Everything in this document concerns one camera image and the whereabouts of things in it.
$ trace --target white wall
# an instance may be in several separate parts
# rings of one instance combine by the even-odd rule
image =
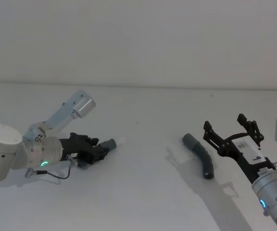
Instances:
[[[277,89],[277,0],[0,0],[0,80]]]

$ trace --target green led light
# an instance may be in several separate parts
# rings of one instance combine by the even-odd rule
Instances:
[[[45,161],[40,166],[45,166],[45,165],[48,165],[48,164],[49,164],[48,161]]]

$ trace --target white tabletop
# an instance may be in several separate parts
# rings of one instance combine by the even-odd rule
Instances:
[[[0,84],[0,123],[24,134],[79,88]],[[202,139],[205,120],[222,137],[243,132],[237,117],[244,113],[257,120],[262,150],[277,161],[277,91],[81,88],[97,106],[64,131],[126,142],[68,180],[11,170],[0,182],[0,231],[277,231],[239,166]],[[212,154],[214,180],[202,178],[182,145],[188,132]],[[66,174],[67,165],[47,169]]]

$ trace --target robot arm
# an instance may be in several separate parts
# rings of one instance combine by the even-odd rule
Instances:
[[[208,121],[204,125],[204,139],[211,144],[220,156],[233,158],[252,184],[265,216],[271,216],[277,224],[277,169],[276,164],[264,157],[260,142],[264,139],[255,121],[247,121],[243,114],[238,122],[246,133],[222,139],[212,129]]]
[[[114,140],[98,144],[98,139],[86,135],[72,133],[69,139],[61,140],[54,136],[73,119],[86,116],[95,106],[94,100],[79,90],[47,121],[31,125],[24,136],[7,125],[0,125],[0,181],[7,177],[10,168],[28,168],[26,176],[30,177],[47,173],[33,171],[34,167],[59,161],[70,160],[71,166],[83,167],[102,160],[116,148]]]

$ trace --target blue led light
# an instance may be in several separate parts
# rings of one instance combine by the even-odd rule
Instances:
[[[266,204],[263,200],[260,200],[260,204],[262,205],[263,208],[266,208]]]
[[[45,165],[48,165],[48,161],[45,161],[45,162],[42,162],[42,164],[40,166],[45,166]]]

